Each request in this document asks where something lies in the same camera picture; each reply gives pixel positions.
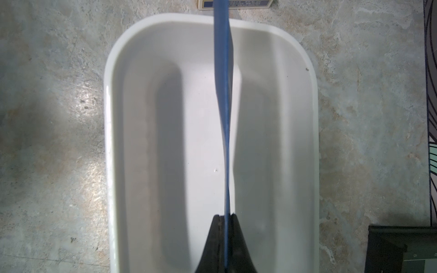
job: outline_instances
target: gray marble surface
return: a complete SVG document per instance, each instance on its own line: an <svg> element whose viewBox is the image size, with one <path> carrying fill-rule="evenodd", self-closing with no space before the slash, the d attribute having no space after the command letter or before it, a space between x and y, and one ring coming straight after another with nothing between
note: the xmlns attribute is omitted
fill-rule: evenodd
<svg viewBox="0 0 437 273"><path fill-rule="evenodd" d="M109 272L102 76L116 39L196 0L0 5L0 271ZM319 85L320 272L363 272L367 227L429 225L423 3L276 0Z"/></svg>

